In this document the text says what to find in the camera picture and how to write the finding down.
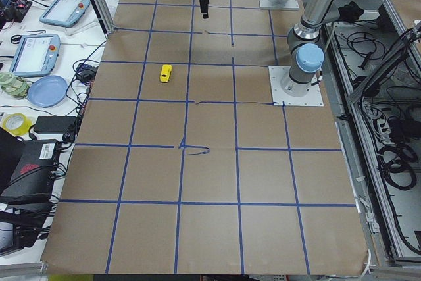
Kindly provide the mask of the black power adapter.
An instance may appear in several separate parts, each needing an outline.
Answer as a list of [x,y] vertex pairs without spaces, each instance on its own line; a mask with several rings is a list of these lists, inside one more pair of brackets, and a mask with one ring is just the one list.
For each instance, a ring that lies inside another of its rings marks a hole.
[[34,125],[34,132],[38,134],[63,134],[75,122],[75,116],[39,116]]

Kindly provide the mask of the blue teach pendant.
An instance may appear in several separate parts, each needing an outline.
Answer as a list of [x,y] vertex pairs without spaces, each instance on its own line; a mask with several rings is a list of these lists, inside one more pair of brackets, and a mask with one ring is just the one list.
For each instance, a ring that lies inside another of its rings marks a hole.
[[9,72],[21,77],[42,77],[55,67],[61,46],[57,34],[22,36]]
[[54,0],[39,17],[44,24],[71,28],[90,6],[90,0]]

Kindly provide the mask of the yellow tape roll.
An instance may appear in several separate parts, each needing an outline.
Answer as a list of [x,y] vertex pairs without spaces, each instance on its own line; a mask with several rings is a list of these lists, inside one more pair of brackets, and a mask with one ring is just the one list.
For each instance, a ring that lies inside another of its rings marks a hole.
[[23,136],[32,125],[32,121],[22,113],[6,116],[2,128],[15,136]]

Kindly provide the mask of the yellow toy beetle car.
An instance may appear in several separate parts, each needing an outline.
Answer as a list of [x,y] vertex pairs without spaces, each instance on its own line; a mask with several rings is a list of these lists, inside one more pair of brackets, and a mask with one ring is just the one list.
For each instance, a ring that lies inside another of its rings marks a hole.
[[172,73],[172,65],[170,65],[170,64],[162,65],[161,73],[160,73],[160,76],[159,76],[160,82],[162,82],[162,83],[169,82],[170,77],[171,77],[171,73]]

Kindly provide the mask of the blue plastic plate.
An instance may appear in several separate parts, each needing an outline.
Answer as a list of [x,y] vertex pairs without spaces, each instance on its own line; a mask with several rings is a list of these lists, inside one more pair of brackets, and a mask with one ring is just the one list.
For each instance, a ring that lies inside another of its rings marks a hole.
[[28,90],[28,101],[38,107],[51,107],[66,96],[68,84],[61,76],[45,76],[34,82]]

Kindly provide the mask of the black computer box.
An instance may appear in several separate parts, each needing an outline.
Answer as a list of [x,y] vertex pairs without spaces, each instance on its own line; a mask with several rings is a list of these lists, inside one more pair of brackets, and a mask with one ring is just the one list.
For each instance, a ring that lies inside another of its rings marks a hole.
[[49,201],[58,162],[57,140],[19,140],[1,129],[1,202],[19,205]]

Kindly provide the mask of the lower blue teach pendant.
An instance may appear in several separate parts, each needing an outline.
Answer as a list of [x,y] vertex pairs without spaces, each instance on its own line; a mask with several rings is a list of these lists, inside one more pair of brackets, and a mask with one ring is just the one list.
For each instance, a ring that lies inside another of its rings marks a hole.
[[22,36],[9,72],[21,77],[42,77],[55,67],[61,46],[57,34]]

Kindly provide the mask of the green tape rolls stack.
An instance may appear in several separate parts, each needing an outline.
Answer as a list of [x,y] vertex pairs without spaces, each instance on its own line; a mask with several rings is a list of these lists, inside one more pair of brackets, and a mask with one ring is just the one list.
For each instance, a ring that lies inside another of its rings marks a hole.
[[1,90],[16,99],[27,96],[30,88],[29,81],[10,72],[1,73]]

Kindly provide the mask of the upper blue teach pendant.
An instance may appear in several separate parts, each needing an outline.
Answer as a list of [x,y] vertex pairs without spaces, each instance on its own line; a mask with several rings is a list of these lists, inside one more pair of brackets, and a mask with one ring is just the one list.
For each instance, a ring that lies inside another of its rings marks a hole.
[[90,6],[90,0],[54,0],[39,17],[44,24],[71,28]]

